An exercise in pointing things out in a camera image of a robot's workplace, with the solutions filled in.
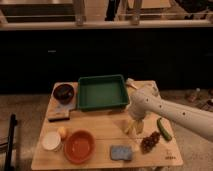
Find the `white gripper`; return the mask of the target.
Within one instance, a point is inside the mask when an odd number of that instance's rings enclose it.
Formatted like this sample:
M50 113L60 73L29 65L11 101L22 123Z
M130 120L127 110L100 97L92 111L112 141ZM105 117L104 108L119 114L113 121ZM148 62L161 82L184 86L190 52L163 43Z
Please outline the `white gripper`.
M143 132L143 127L144 127L144 122L143 119L146 116L146 111L145 110L138 110L136 108L129 107L128 108L128 113L131 116L134 121L131 121L128 125L127 129L127 134L131 133L134 125L135 125L135 120L136 122L136 134L141 134Z

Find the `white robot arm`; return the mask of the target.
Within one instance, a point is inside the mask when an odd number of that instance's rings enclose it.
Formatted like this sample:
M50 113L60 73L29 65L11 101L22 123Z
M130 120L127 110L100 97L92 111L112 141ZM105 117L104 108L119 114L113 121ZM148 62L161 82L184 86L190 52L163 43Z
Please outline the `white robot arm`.
M155 86L135 90L128 112L134 120L144 119L148 112L156 113L213 142L213 112L164 100Z

